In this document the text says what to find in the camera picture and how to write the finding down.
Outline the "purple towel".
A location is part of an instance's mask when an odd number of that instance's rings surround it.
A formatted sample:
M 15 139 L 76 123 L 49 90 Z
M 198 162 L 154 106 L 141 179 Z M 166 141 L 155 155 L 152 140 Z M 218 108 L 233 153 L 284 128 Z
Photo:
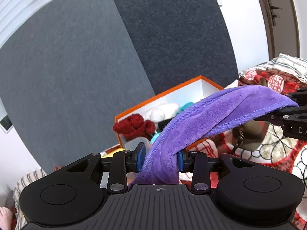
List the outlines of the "purple towel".
M 179 182 L 176 154 L 200 138 L 218 135 L 285 107 L 297 107 L 289 97 L 260 85 L 224 89 L 190 106 L 164 128 L 146 156 L 133 184 Z

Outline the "teal soft item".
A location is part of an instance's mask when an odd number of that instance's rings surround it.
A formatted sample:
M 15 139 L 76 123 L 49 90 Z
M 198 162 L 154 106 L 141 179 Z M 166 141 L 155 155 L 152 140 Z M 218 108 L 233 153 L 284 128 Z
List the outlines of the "teal soft item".
M 166 104 L 156 107 L 150 113 L 148 113 L 149 115 L 148 119 L 153 121 L 156 125 L 156 131 L 150 140 L 151 144 L 153 144 L 155 140 L 158 138 L 158 136 L 161 134 L 161 132 L 157 131 L 158 122 L 163 121 L 165 119 L 176 117 L 176 115 L 180 114 L 182 111 L 189 108 L 193 104 L 194 104 L 193 102 L 189 102 L 179 107 L 177 103 L 166 103 Z

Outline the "light grey headboard panel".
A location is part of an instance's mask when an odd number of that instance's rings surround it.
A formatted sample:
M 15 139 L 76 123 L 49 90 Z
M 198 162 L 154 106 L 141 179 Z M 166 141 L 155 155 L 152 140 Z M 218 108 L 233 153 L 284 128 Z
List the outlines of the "light grey headboard panel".
M 153 94 L 113 0 L 53 0 L 1 48 L 1 99 L 48 173 L 115 145 L 115 116 Z

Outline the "red knitted soft toy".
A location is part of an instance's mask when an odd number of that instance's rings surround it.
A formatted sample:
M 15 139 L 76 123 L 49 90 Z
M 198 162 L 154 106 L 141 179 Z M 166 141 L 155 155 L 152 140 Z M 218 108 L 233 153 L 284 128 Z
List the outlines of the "red knitted soft toy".
M 156 131 L 154 122 L 144 120 L 140 114 L 132 114 L 113 125 L 113 131 L 122 135 L 127 140 L 137 137 L 149 139 Z

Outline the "orange cardboard box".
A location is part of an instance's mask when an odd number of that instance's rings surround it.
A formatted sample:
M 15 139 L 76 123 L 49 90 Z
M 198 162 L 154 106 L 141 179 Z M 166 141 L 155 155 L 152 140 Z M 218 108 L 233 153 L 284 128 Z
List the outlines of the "orange cardboard box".
M 157 125 L 160 121 L 176 116 L 179 109 L 189 102 L 196 103 L 222 89 L 222 86 L 208 78 L 197 76 L 121 112 L 115 116 L 115 122 L 132 114 L 140 114 L 144 120 L 149 119 Z

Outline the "pink pillow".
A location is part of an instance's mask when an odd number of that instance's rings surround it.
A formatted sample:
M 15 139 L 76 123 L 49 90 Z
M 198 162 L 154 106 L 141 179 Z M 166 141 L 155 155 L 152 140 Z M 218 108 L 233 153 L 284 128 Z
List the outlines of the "pink pillow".
M 0 228 L 1 230 L 11 230 L 13 212 L 6 208 L 0 207 Z

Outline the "black fuzzy soft item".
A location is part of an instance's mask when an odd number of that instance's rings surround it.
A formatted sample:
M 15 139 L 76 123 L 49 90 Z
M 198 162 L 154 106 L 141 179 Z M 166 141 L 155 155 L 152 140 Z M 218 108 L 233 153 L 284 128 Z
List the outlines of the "black fuzzy soft item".
M 158 132 L 162 132 L 164 130 L 164 128 L 167 126 L 167 124 L 172 121 L 172 119 L 173 118 L 165 119 L 163 121 L 158 122 L 158 129 L 157 129 L 157 131 Z

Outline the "dark grey headboard panel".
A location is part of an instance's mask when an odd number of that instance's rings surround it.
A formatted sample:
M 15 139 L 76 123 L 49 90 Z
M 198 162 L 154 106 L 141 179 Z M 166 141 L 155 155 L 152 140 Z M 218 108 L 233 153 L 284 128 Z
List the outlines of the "dark grey headboard panel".
M 197 76 L 220 86 L 238 77 L 216 0 L 114 0 L 156 94 Z

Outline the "brown pouch with red stripe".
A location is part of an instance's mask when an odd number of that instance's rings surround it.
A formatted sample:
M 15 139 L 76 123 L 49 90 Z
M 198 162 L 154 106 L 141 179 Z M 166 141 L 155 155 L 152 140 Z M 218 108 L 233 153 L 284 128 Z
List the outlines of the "brown pouch with red stripe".
M 255 151 L 263 142 L 269 125 L 268 122 L 252 120 L 232 129 L 235 150 Z

